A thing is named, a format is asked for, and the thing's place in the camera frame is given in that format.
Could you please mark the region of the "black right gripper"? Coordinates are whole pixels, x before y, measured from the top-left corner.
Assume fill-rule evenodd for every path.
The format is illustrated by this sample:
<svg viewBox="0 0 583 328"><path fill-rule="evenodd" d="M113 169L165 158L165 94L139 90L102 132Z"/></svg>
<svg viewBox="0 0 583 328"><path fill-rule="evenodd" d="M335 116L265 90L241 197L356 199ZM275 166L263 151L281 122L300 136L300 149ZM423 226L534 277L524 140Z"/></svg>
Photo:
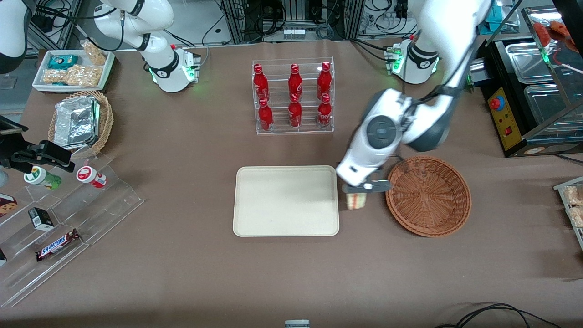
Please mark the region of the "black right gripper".
<svg viewBox="0 0 583 328"><path fill-rule="evenodd" d="M4 168L22 173L30 173L33 166L42 165L54 166L69 173L75 170L75 164L71 162L72 154L67 149L48 140L33 144L23 143L22 136L7 136L27 130L25 125L0 116L0 161Z"/></svg>

